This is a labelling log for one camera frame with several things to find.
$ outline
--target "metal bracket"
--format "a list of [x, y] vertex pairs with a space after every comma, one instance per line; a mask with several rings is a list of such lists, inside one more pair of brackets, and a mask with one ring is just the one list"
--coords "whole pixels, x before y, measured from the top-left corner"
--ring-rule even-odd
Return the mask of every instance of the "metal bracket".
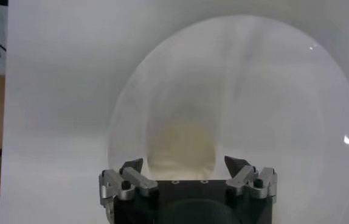
[[249, 186], [252, 198], [273, 198], [275, 203], [277, 195], [277, 173], [273, 168], [265, 167], [259, 176], [254, 179], [253, 185]]
[[115, 170], [103, 170], [99, 175], [100, 204], [106, 209], [108, 221], [114, 223], [114, 198], [128, 201], [135, 196], [135, 187]]
[[244, 166], [232, 179], [226, 180], [229, 189], [234, 190], [235, 196], [243, 195], [244, 188], [249, 184], [255, 175], [252, 166]]
[[149, 197], [153, 192], [158, 191], [158, 183], [149, 180], [132, 167], [123, 169], [122, 176], [139, 189], [139, 193], [144, 197]]

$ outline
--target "white backdrop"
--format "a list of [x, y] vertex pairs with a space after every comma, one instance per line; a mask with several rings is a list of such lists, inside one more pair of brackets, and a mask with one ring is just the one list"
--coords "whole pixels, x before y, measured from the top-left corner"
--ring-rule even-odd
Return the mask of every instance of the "white backdrop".
[[237, 13], [307, 32], [349, 80], [349, 1], [11, 1], [0, 223], [106, 223], [97, 175], [128, 77], [180, 29]]

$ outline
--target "black knob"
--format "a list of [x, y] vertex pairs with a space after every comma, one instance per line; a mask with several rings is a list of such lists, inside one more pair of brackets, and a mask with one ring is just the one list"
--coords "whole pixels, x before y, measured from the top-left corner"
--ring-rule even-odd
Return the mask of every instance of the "black knob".
[[253, 181], [253, 186], [256, 188], [263, 188], [264, 187], [264, 181], [261, 179], [257, 178]]
[[122, 182], [122, 190], [129, 190], [131, 188], [131, 183], [129, 181]]

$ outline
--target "bolt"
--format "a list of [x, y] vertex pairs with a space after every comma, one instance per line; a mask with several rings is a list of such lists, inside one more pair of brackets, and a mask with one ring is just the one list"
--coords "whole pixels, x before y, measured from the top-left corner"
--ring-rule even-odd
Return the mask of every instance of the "bolt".
[[253, 181], [253, 186], [256, 188], [263, 188], [264, 187], [264, 181], [261, 179], [257, 178]]

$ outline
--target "transparent plastic dome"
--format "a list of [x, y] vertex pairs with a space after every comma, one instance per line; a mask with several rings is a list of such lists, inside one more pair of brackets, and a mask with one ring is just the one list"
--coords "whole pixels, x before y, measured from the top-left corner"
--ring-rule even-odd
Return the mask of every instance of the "transparent plastic dome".
[[109, 164], [164, 180], [228, 179], [224, 156], [278, 172], [274, 223], [341, 223], [349, 205], [349, 82], [302, 31], [208, 19], [136, 68], [111, 119]]

